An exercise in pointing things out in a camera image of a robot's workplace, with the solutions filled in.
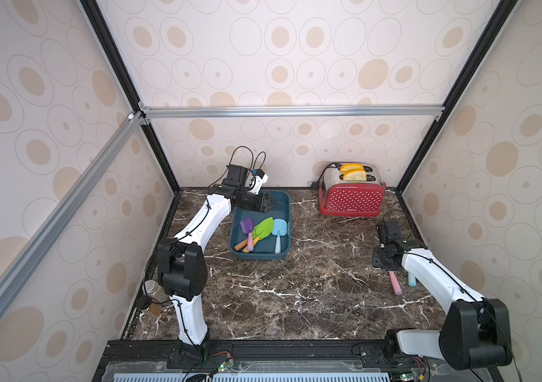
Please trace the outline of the green shovel yellow handle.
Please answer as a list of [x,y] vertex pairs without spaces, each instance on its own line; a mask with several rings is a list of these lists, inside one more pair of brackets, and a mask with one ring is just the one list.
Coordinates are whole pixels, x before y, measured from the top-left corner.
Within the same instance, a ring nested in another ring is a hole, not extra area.
[[272,217],[264,219],[264,221],[262,221],[260,224],[255,226],[254,231],[253,231],[254,247],[260,240],[265,239],[271,234],[273,227],[274,227],[274,218]]

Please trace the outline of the light blue toy shovel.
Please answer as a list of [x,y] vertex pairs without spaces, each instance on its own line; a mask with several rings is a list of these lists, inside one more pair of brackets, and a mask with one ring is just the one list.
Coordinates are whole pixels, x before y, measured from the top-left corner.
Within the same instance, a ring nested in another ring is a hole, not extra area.
[[272,234],[276,237],[274,253],[280,254],[282,249],[281,239],[287,234],[288,223],[284,219],[274,219]]

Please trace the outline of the teal plastic storage box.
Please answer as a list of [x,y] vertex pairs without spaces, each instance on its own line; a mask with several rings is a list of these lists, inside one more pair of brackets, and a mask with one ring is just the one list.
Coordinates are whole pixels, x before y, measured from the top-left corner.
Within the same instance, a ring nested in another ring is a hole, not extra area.
[[290,197],[281,190],[266,192],[271,201],[268,212],[234,212],[229,249],[239,259],[281,260],[291,248]]

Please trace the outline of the green shovel orange handle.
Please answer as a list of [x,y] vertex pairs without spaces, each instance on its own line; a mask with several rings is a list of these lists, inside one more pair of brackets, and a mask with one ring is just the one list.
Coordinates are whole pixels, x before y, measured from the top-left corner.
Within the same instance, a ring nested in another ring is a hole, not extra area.
[[253,240],[251,237],[247,237],[245,240],[243,240],[242,242],[234,245],[233,249],[235,251],[242,251],[243,249],[247,249],[248,245],[253,243]]

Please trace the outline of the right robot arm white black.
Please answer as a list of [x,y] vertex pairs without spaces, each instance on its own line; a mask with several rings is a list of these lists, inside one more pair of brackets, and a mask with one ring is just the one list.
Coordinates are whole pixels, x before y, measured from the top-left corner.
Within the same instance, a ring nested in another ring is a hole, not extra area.
[[420,240],[406,238],[396,221],[377,226],[373,266],[404,270],[423,285],[446,313],[440,330],[389,329],[382,353],[389,362],[407,356],[445,361],[456,370],[507,366],[513,361],[509,310],[453,275]]

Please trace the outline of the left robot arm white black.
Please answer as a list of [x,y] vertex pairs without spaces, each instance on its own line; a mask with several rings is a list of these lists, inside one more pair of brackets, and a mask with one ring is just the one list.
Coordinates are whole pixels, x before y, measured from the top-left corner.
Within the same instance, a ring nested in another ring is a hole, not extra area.
[[269,210],[270,196],[261,192],[267,181],[262,169],[229,165],[226,178],[208,188],[202,207],[190,223],[156,248],[157,283],[174,306],[180,341],[194,350],[204,348],[208,338],[201,299],[208,277],[204,250],[232,209]]

